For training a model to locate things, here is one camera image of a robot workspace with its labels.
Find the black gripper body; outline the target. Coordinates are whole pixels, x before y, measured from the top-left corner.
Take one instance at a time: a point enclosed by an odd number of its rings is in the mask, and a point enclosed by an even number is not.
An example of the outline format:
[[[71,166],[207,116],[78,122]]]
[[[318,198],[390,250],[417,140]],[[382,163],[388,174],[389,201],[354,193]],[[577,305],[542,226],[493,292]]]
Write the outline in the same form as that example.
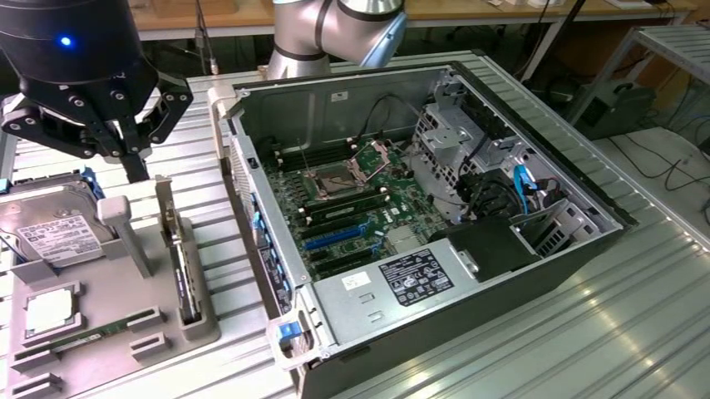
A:
[[[2,50],[21,94],[99,144],[123,144],[119,119],[142,112],[162,85],[129,2],[5,1]]]

